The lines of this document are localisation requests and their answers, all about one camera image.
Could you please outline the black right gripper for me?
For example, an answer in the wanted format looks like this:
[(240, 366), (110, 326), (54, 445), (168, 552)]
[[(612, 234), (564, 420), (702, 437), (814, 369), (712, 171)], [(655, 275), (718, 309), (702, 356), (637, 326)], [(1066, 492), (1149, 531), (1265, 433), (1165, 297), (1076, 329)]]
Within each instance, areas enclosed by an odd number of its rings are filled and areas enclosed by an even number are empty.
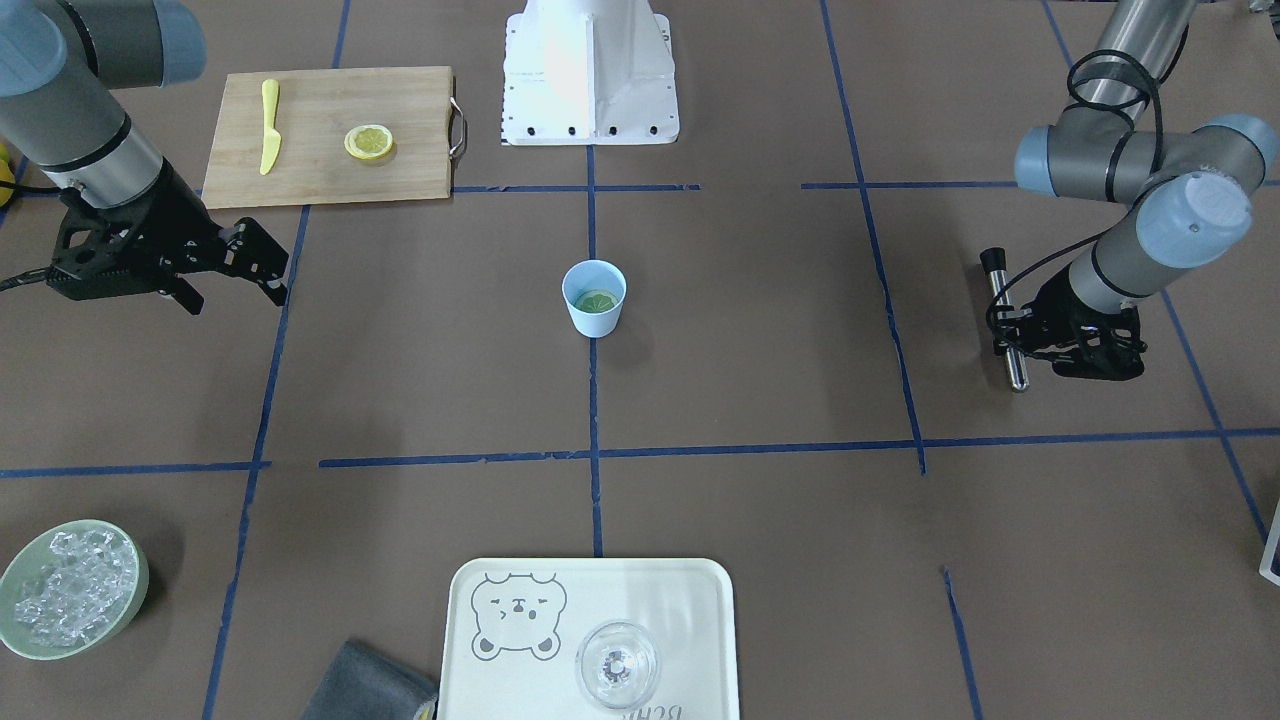
[(216, 272), (285, 305), (289, 254), (252, 218), (219, 225), (170, 163), (150, 190), (118, 208), (93, 208), (77, 187), (60, 200), (67, 214), (45, 283), (67, 299), (160, 293), (197, 316), (205, 299), (186, 277)]

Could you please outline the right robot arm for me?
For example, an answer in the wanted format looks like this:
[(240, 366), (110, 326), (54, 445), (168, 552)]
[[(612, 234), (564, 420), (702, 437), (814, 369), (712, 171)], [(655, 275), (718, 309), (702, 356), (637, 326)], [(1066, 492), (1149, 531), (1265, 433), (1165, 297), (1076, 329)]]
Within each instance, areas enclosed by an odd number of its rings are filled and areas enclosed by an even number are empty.
[(282, 306), (288, 252), (255, 219), (219, 225), (114, 95), (204, 73), (195, 13), (180, 1), (5, 1), (1, 22), (3, 137), (67, 209), (49, 264), (3, 288), (42, 283), (74, 301), (159, 293), (198, 314), (188, 275), (216, 272)]

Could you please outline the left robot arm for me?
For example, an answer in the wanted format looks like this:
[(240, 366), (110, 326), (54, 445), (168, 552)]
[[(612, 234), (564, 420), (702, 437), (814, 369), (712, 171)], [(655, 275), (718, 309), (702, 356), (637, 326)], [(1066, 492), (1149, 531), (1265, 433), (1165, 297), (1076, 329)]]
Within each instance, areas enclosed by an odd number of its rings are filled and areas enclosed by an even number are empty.
[(1139, 304), (1251, 228), (1251, 195), (1277, 161), (1277, 132), (1248, 114), (1188, 133), (1164, 126), (1160, 92), (1194, 10), (1193, 1), (1120, 1), (1096, 49), (1069, 70), (1059, 120), (1029, 129), (1018, 147), (1020, 188), (1121, 204), (1126, 215), (1069, 246), (1071, 261), (1024, 305), (1010, 295), (1005, 251), (980, 255), (993, 295), (986, 324), (1016, 392), (1029, 386), (1032, 359), (1061, 377), (1139, 377)]

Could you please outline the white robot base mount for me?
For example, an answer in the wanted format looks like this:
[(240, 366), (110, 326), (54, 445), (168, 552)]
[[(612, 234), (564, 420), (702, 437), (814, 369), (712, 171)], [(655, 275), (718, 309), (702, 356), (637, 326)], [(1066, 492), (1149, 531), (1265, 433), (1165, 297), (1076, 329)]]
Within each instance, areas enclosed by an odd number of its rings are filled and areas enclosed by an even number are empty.
[(678, 140), (669, 19), (648, 1), (529, 1), (504, 32), (500, 141), (641, 146)]

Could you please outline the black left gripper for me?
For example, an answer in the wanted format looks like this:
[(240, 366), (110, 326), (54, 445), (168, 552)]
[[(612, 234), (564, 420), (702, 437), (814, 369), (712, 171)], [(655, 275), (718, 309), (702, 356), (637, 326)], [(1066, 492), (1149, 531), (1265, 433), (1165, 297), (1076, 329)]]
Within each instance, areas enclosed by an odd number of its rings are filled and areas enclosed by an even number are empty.
[(1079, 300), (1064, 268), (1023, 306), (988, 306), (988, 328), (1010, 329), (992, 338), (993, 355), (1019, 350), (1051, 364), (1055, 374), (1091, 380), (1132, 380), (1146, 372), (1137, 307), (1100, 313)]

